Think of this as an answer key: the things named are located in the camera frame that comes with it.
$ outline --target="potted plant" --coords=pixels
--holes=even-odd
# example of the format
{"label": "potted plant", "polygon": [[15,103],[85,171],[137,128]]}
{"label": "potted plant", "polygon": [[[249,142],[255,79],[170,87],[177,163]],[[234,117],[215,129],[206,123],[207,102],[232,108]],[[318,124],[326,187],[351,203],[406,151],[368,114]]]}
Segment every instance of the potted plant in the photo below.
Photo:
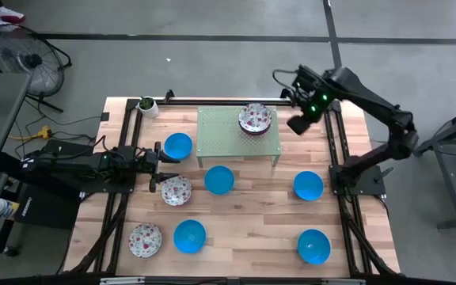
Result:
{"label": "potted plant", "polygon": [[142,112],[145,118],[153,119],[158,116],[158,104],[152,97],[140,97],[139,104],[136,107]]}

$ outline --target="white pot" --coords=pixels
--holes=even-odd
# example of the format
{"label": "white pot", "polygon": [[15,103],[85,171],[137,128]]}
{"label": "white pot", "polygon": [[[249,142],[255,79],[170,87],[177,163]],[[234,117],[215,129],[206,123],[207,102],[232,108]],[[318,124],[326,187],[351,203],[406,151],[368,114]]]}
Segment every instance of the white pot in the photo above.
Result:
{"label": "white pot", "polygon": [[140,110],[140,112],[142,112],[142,115],[144,118],[153,119],[153,118],[157,117],[159,114],[158,104],[156,104],[156,101],[154,101],[152,108],[150,108],[149,110],[144,110],[144,109],[140,108],[140,102],[136,105],[136,108],[138,108]]}

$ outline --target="small plant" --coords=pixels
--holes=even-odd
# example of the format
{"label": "small plant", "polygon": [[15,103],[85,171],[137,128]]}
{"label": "small plant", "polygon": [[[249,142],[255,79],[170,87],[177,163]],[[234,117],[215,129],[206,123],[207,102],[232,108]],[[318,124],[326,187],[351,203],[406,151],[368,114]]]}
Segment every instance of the small plant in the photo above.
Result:
{"label": "small plant", "polygon": [[139,106],[142,110],[149,110],[154,106],[154,99],[149,97],[140,97]]}

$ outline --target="green mesh platform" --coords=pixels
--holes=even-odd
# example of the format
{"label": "green mesh platform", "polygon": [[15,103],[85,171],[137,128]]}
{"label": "green mesh platform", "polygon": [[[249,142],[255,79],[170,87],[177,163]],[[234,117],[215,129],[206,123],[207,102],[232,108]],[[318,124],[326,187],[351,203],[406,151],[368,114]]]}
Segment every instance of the green mesh platform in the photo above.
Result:
{"label": "green mesh platform", "polygon": [[248,135],[238,125],[242,107],[198,107],[196,156],[244,157],[271,156],[273,164],[281,155],[277,111],[272,110],[272,125],[263,135]]}

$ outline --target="blue bowl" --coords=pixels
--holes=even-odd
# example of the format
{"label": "blue bowl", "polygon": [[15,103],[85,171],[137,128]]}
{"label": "blue bowl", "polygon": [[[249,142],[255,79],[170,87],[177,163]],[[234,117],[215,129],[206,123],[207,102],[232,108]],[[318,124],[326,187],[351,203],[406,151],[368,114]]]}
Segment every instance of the blue bowl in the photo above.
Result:
{"label": "blue bowl", "polygon": [[183,253],[197,253],[203,248],[207,232],[200,222],[185,220],[173,233],[173,243]]}
{"label": "blue bowl", "polygon": [[307,263],[320,265],[330,257],[329,238],[320,230],[306,230],[298,238],[298,254]]}
{"label": "blue bowl", "polygon": [[207,171],[203,182],[205,183],[205,188],[211,193],[223,195],[234,187],[235,176],[229,168],[217,165]]}
{"label": "blue bowl", "polygon": [[192,148],[193,141],[183,133],[175,133],[165,141],[165,153],[178,160],[185,159],[191,153]]}
{"label": "blue bowl", "polygon": [[293,189],[298,197],[314,201],[323,194],[323,180],[316,173],[302,171],[294,178]]}

